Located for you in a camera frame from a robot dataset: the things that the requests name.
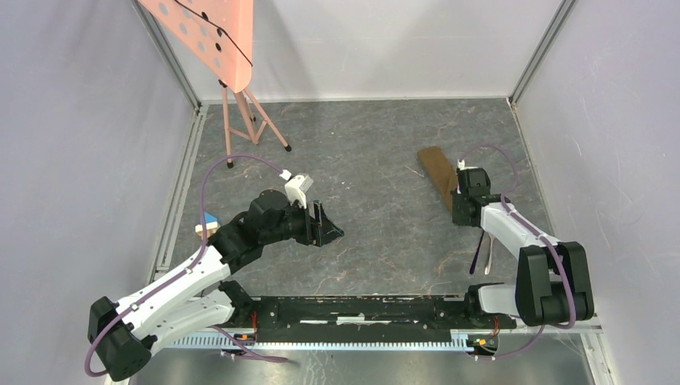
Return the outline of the purple spoon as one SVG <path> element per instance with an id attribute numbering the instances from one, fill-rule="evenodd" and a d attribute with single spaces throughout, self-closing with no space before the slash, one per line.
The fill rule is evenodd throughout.
<path id="1" fill-rule="evenodd" d="M 484 241 L 484 235 L 485 235 L 485 231 L 482 230 L 482 231 L 481 231 L 481 234 L 480 234 L 480 238 L 479 238 L 479 240 L 478 240 L 478 242 L 477 242 L 477 246 L 476 246 L 476 251 L 475 251 L 474 257 L 473 257 L 473 259 L 472 259 L 472 262 L 471 262 L 471 265 L 470 265 L 470 268 L 469 268 L 469 271 L 468 271 L 470 275 L 473 275 L 473 274 L 475 273 L 475 271 L 476 271 L 476 267 L 477 267 L 477 264 L 478 264 L 478 260 L 479 260 L 479 255 L 480 255 L 481 247 L 482 247 L 482 244 L 483 244 L 483 241 Z"/>

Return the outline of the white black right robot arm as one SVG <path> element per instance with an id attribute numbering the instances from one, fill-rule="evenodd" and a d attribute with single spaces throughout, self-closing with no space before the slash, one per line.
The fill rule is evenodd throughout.
<path id="1" fill-rule="evenodd" d="M 516 280 L 473 286 L 463 305 L 465 321 L 486 326 L 496 314 L 513 316 L 527 326 L 564 328 L 595 314 L 585 248 L 560 241 L 523 217 L 507 198 L 491 191 L 483 168 L 459 165 L 452 189 L 452 221 L 482 229 L 517 260 Z"/>

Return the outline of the silver fork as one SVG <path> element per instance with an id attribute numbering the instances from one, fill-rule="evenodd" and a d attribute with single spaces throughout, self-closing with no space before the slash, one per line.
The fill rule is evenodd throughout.
<path id="1" fill-rule="evenodd" d="M 484 274 L 489 275 L 492 268 L 492 258 L 493 258 L 493 244 L 495 237 L 492 234 L 488 234 L 488 253 L 486 261 L 484 263 Z"/>

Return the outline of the brown cloth napkin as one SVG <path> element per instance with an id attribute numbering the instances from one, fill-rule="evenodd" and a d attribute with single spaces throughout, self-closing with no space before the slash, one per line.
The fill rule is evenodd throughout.
<path id="1" fill-rule="evenodd" d="M 458 178 L 453 164 L 439 146 L 431 146 L 418 150 L 417 158 L 427 172 L 432 184 L 441 195 L 449 213 L 453 213 L 455 201 L 453 192 L 458 186 Z"/>

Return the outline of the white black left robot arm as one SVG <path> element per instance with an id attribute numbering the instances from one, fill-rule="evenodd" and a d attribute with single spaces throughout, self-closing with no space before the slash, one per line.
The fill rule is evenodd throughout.
<path id="1" fill-rule="evenodd" d="M 117 301 L 102 297 L 91 305 L 86 374 L 127 379 L 188 334 L 245 325 L 253 318 L 253 300 L 230 276 L 260 258 L 267 245 L 294 240 L 322 247 L 343 235 L 320 201 L 307 205 L 265 190 L 162 278 Z"/>

